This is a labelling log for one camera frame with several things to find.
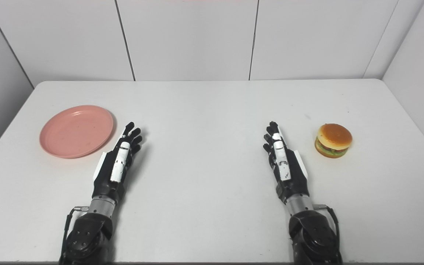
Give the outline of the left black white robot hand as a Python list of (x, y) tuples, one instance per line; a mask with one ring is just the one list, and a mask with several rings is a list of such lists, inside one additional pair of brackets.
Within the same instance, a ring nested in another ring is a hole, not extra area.
[(115, 147), (104, 152), (95, 171), (92, 198), (107, 197), (118, 203), (125, 196), (125, 179), (141, 149), (141, 129), (129, 122), (119, 137)]

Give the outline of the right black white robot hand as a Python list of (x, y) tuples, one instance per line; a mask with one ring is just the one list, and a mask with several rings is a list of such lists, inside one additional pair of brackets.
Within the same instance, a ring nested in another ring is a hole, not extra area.
[(308, 196), (307, 173), (297, 150), (285, 143), (278, 123), (271, 121), (264, 135), (264, 150), (268, 153), (269, 165), (276, 179), (276, 194), (286, 204), (291, 196)]

